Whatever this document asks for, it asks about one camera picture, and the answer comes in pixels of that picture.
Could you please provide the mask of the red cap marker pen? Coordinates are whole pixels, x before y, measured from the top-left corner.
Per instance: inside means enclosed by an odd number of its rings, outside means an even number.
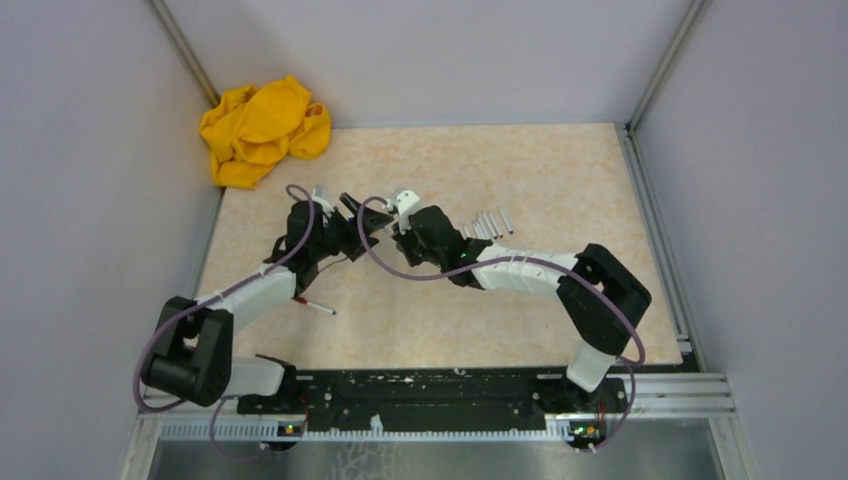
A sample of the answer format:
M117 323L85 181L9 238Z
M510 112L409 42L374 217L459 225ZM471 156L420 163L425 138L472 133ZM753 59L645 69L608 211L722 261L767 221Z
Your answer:
M491 228L493 229L495 237L497 239L502 239L503 233L501 232L501 229L499 228L499 225L498 225L493 213L491 211L487 211L486 214L487 214L487 217L488 217L488 221L491 224Z

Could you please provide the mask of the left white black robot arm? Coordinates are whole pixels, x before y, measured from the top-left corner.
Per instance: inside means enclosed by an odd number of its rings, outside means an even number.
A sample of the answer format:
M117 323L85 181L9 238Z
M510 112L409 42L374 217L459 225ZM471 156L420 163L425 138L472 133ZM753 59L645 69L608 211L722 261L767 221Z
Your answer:
M225 395L233 374L233 340L238 329L277 305L300 295L317 278L327 258L354 262L377 245L375 232L391 215L363 206L347 193L339 197L351 212L344 216L319 195L297 200L285 232L248 277L210 295L175 296L162 307L156 330L134 367L137 406L153 411L143 386L208 407Z

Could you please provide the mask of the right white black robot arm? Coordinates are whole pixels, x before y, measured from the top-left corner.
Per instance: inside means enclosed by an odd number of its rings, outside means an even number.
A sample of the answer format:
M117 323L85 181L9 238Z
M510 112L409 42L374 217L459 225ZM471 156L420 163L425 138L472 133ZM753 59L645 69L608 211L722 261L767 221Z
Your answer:
M571 255L523 252L463 236L437 206L394 204L388 210L397 218L392 237L409 265L432 264L459 287L558 301L582 340L567 366L564 401L576 412L599 403L601 381L634 341L652 302L647 288L607 248L590 243Z

